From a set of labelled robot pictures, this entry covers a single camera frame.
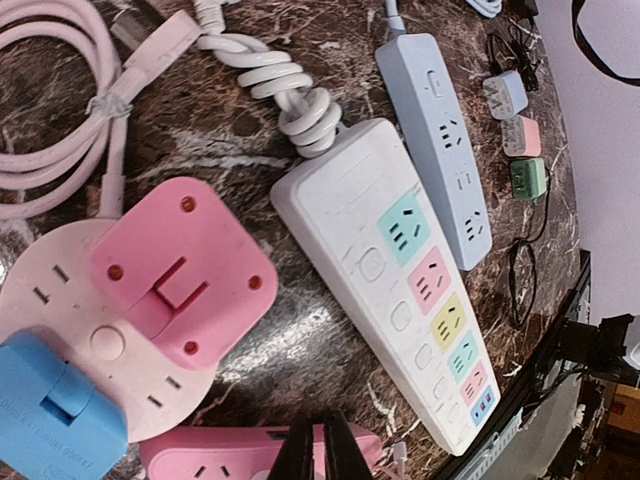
blue power adapter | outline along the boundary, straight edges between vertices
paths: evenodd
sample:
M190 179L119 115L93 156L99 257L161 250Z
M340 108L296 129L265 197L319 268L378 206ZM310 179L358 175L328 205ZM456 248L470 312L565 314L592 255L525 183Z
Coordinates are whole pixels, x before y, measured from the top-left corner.
M35 335L0 345L0 385L0 459L30 480L97 480L126 453L121 409Z

pink power adapter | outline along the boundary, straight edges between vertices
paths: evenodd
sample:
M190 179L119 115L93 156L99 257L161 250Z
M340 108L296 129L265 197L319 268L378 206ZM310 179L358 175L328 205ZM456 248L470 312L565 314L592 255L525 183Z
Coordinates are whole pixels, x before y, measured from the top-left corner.
M175 364L220 359L275 300L274 266L209 186L161 184L98 242L95 287Z
M372 468L382 457L382 442L364 428L354 424L349 427ZM150 480L264 480L288 431L287 427L178 427L142 442L140 457ZM313 438L314 469L324 478L322 425L313 427Z

brown marble surface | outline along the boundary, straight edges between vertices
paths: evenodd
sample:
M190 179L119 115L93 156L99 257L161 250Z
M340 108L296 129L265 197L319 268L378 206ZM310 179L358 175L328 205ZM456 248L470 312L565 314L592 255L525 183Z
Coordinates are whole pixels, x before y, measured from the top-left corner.
M179 8L191 11L189 0L151 1L165 15ZM106 0L96 3L108 17L115 13ZM230 31L254 35L291 53L342 105L345 123L354 124L373 117L395 120L373 58L388 38L383 3L243 0L228 6L226 16ZM518 332L508 321L507 251L514 237L527 233L534 207L512 199L499 124L491 119L480 89L488 71L486 35L504 30L509 16L484 20L463 0L407 0L400 5L410 32L437 38L475 146L494 247L465 283L504 389L511 381L507 375L531 354L578 274L575 195L558 98L536 36L541 89L530 95L528 115L540 123L553 196L549 225L536 247L540 288L534 315ZM275 305L222 362L210 394L186 424L287 425L300 411L318 414L340 407L350 421L375 431L387 444L405 438L409 472L416 479L428 478L447 454L417 425L411 408L271 207L269 189L294 166L296 156L276 129L274 103L251 99L236 85L237 74L192 48L136 99L130 119L127 205L172 176L204 179L258 240L280 275ZM28 40L0 53L0 150L34 151L68 134L83 119L93 95L89 80L80 57L58 42ZM99 173L45 215L0 222L0 281L36 238L95 212ZM535 209L534 222L541 219L541 205ZM132 447L108 478L144 475ZM0 479L5 478L19 477L0 467Z

pink foldable plug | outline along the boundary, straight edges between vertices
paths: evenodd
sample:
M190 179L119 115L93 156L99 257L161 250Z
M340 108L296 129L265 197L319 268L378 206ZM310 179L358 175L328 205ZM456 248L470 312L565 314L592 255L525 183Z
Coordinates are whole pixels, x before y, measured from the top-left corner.
M382 457L382 442L364 428L349 424L372 468ZM140 457L150 480L264 480L269 475L287 427L178 427L140 444ZM313 427L314 470L325 475L323 426Z
M275 300L274 266L209 186L161 184L98 242L96 288L177 365L220 359Z
M539 157L542 153L540 126L532 118L516 115L503 120L502 148L509 157Z

pink cable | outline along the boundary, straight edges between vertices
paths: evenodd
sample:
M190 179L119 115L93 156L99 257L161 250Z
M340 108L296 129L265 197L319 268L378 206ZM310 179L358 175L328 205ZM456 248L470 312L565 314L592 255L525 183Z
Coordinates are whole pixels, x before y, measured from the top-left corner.
M89 117L59 143L24 155L0 154L0 188L26 190L45 185L75 165L73 174L53 191L21 204L0 204L0 219L29 218L64 202L89 178L107 149L98 216L122 214L123 156L129 104L135 96L197 37L200 30L184 12L167 21L127 60L120 60L102 17L88 0L1 0L0 28L18 20L53 17L59 21L33 21L0 34L0 50L29 37L53 37L75 47L89 64L97 84Z

